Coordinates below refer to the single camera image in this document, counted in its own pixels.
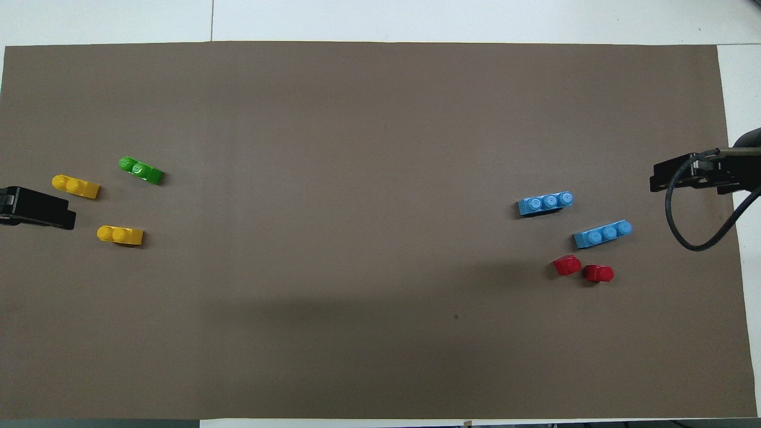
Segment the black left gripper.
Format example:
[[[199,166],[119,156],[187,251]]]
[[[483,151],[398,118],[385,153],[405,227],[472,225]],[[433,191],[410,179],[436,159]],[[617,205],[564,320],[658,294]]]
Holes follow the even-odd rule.
[[[73,230],[76,212],[69,201],[30,188],[1,189],[1,225],[38,225]]]

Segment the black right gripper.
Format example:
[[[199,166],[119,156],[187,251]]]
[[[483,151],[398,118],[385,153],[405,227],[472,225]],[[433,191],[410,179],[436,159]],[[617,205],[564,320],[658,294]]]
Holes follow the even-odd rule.
[[[666,190],[682,164],[696,155],[688,153],[653,165],[650,192]],[[717,194],[723,195],[746,190],[746,176],[747,157],[714,155],[699,160],[699,167],[697,162],[692,162],[677,176],[675,187],[692,187],[698,182],[699,188],[715,188]]]

